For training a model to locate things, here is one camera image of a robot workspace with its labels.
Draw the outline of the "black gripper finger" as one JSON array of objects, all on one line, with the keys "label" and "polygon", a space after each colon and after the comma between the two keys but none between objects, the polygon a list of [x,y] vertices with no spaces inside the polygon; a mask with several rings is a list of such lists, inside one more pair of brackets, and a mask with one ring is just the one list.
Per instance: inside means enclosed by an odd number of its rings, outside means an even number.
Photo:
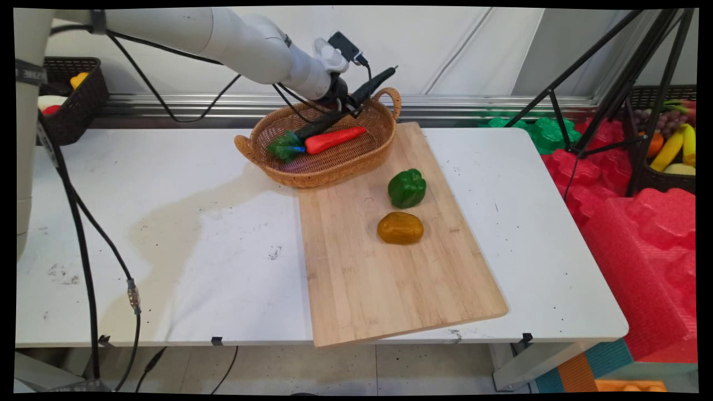
[{"label": "black gripper finger", "polygon": [[314,135],[319,135],[330,129],[340,119],[346,116],[346,113],[341,114],[324,114],[314,119],[313,122],[304,125],[300,129],[295,130],[294,134],[299,140],[306,140]]},{"label": "black gripper finger", "polygon": [[375,93],[375,91],[381,86],[387,79],[394,76],[397,71],[397,67],[389,67],[382,71],[381,73],[373,76],[366,83],[362,84],[356,91],[352,94],[352,100],[356,107],[361,107],[365,102],[367,102]]}]

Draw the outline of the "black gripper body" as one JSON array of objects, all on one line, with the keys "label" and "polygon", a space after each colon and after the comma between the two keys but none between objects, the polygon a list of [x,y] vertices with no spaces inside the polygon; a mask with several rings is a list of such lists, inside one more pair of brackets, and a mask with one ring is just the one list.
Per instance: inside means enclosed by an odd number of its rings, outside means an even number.
[{"label": "black gripper body", "polygon": [[348,93],[348,86],[339,75],[331,75],[329,88],[323,96],[323,107],[328,114],[359,115],[359,104]]}]

